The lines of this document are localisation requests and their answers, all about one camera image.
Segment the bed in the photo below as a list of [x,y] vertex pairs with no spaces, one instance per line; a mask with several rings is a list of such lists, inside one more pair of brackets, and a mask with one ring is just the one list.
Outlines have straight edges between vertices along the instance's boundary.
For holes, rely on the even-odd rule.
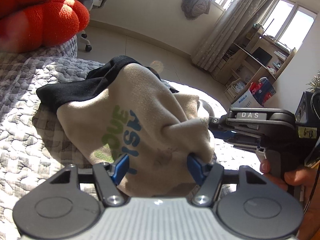
[[[45,84],[83,80],[89,71],[104,65],[77,59],[76,51],[74,38],[49,51],[0,53],[0,239],[19,237],[12,208],[23,195],[65,165],[90,167],[66,137],[55,114],[42,107],[36,95],[36,89]],[[198,94],[211,105],[216,117],[226,113],[218,101],[204,92],[169,83],[180,92]],[[249,165],[258,170],[259,161],[254,154],[218,139],[215,145],[218,162],[226,169]],[[81,189],[95,195],[92,185],[83,184]]]

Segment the screw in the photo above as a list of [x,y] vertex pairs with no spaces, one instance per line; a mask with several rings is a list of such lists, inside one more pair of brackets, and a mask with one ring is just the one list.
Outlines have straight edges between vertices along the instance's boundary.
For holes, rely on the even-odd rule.
[[110,196],[106,199],[106,202],[109,206],[119,206],[124,203],[124,199],[121,196]]
[[205,205],[209,202],[209,198],[205,195],[196,196],[193,199],[193,203],[197,205]]

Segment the chair caster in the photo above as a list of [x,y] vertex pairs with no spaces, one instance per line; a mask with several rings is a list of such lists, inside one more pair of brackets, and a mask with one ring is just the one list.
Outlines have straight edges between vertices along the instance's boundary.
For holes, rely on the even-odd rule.
[[92,50],[92,47],[91,47],[91,45],[86,45],[85,46],[85,51],[91,51]]

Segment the ribbed gray panel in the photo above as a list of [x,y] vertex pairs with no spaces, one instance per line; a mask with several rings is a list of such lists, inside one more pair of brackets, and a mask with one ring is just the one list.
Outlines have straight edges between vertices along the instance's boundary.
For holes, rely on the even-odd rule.
[[185,198],[132,198],[107,208],[100,221],[70,240],[239,240],[215,220],[210,209]]

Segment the gray curtain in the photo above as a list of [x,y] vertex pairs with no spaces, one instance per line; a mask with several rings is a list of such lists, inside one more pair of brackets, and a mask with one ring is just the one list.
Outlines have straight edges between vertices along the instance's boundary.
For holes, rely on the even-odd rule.
[[212,72],[236,39],[241,39],[273,0],[234,0],[212,33],[191,55],[192,62]]

